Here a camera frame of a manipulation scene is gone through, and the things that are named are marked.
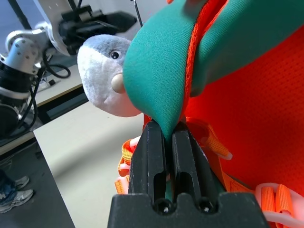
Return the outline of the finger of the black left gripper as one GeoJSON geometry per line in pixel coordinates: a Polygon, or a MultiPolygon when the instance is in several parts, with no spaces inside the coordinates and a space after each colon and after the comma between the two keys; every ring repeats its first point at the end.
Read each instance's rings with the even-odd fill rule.
{"type": "Polygon", "coordinates": [[[107,22],[114,26],[117,32],[126,32],[137,23],[137,18],[126,12],[114,12],[106,15],[107,22]]]}

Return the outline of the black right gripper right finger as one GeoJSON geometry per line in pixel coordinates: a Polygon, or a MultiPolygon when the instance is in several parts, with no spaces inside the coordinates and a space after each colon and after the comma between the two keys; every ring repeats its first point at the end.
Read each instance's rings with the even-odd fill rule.
{"type": "Polygon", "coordinates": [[[187,193],[195,202],[202,198],[218,201],[208,159],[183,122],[178,123],[172,134],[172,157],[174,200],[187,193]]]}

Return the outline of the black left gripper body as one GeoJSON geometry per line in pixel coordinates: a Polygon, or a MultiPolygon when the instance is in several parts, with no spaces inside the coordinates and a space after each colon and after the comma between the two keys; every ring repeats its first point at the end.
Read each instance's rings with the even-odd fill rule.
{"type": "Polygon", "coordinates": [[[77,51],[92,36],[118,33],[118,27],[112,25],[101,10],[93,12],[85,6],[61,14],[59,34],[67,51],[77,51]]]}

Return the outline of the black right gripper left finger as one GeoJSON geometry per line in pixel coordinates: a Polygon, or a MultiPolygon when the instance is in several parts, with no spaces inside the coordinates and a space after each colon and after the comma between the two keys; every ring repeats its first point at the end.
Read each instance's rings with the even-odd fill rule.
{"type": "Polygon", "coordinates": [[[165,197],[166,156],[160,126],[148,122],[133,153],[129,193],[147,194],[152,202],[165,197]]]}

